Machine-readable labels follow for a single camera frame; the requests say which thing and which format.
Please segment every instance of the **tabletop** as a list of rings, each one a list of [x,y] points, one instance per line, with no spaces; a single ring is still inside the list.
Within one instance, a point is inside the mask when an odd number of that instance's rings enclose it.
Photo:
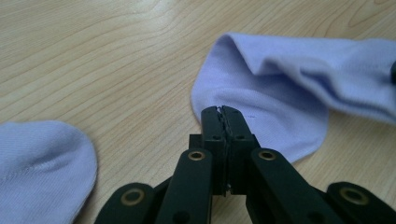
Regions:
[[[225,32],[396,39],[396,2],[1,1],[0,122],[58,119],[98,159],[75,223],[120,186],[171,176],[200,133],[191,86]],[[332,111],[320,149],[293,165],[312,186],[361,185],[396,209],[396,127]],[[243,196],[215,197],[212,223],[250,223]]]

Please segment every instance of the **sock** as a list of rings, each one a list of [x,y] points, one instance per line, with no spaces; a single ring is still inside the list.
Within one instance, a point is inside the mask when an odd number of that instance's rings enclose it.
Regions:
[[[200,119],[212,105],[240,110],[262,147],[296,161],[320,147],[329,108],[396,124],[390,68],[396,42],[223,35],[191,91]]]
[[[95,177],[80,130],[60,121],[0,125],[1,223],[72,223]]]

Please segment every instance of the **wooden table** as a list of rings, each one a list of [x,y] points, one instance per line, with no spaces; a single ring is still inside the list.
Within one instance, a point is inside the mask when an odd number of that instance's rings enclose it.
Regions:
[[[98,177],[76,223],[118,187],[172,175],[189,133],[190,92],[214,41],[261,35],[396,39],[396,2],[2,1],[0,121],[59,119],[93,141]],[[332,112],[327,138],[294,163],[325,190],[361,185],[396,208],[396,127]],[[215,198],[213,223],[250,223],[244,197]]]

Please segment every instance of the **brass rivet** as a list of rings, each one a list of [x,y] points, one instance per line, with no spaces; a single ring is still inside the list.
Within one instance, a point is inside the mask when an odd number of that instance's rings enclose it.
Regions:
[[[121,203],[126,206],[137,205],[145,198],[145,191],[142,189],[128,189],[121,196]]]
[[[274,159],[276,159],[276,154],[271,151],[264,150],[259,152],[259,157],[266,161],[273,161]]]
[[[205,153],[201,151],[192,151],[189,153],[189,159],[192,161],[201,161],[205,158]]]
[[[367,203],[369,203],[369,198],[357,189],[344,187],[340,189],[340,194],[345,200],[349,201],[350,203],[354,203],[357,205],[366,205]]]

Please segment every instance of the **wood grain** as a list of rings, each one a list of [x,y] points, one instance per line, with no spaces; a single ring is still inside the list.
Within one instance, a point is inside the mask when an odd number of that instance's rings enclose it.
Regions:
[[[396,39],[396,2],[1,1],[0,122],[59,119],[93,141],[96,186],[76,223],[111,193],[172,175],[188,134],[193,81],[225,32]],[[319,189],[360,184],[396,208],[396,128],[332,112],[318,152],[295,163]],[[243,197],[215,198],[213,223],[250,223]]]

